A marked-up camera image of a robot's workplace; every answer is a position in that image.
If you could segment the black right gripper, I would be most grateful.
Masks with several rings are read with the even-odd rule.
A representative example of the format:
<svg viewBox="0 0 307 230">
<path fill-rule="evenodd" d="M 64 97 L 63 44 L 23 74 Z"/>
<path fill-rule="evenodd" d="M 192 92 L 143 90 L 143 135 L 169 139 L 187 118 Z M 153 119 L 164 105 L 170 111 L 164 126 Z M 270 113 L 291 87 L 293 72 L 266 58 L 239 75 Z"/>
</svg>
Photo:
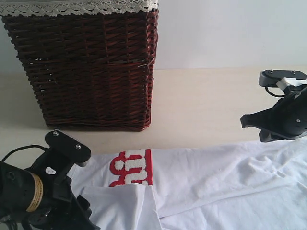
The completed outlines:
<svg viewBox="0 0 307 230">
<path fill-rule="evenodd" d="M 287 94 L 273 108 L 240 118 L 242 128 L 260 129 L 262 143 L 278 140 L 294 140 L 307 132 L 307 86 L 288 87 Z"/>
</svg>

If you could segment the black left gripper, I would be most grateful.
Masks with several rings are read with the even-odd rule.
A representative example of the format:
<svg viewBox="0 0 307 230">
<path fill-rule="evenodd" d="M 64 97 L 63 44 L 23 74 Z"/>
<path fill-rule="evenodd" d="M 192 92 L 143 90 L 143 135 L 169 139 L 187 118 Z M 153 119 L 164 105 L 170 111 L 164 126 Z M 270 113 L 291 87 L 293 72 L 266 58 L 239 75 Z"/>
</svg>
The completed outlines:
<svg viewBox="0 0 307 230">
<path fill-rule="evenodd" d="M 28 168 L 23 170 L 29 185 L 29 201 L 24 209 L 21 225 L 25 230 L 99 230 L 89 219 L 89 202 L 71 189 L 72 179 L 67 176 L 75 163 L 47 149 Z"/>
</svg>

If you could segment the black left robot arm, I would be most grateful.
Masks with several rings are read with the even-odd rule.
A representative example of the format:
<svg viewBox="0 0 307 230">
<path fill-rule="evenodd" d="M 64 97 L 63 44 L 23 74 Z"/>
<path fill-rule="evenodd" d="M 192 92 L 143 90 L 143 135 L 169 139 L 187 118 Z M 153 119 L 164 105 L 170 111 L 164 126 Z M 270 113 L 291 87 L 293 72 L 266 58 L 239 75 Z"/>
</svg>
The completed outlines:
<svg viewBox="0 0 307 230">
<path fill-rule="evenodd" d="M 90 150 L 45 151 L 26 169 L 0 164 L 0 220 L 17 222 L 26 230 L 97 230 L 90 204 L 75 196 L 71 178 L 74 164 L 84 166 Z"/>
</svg>

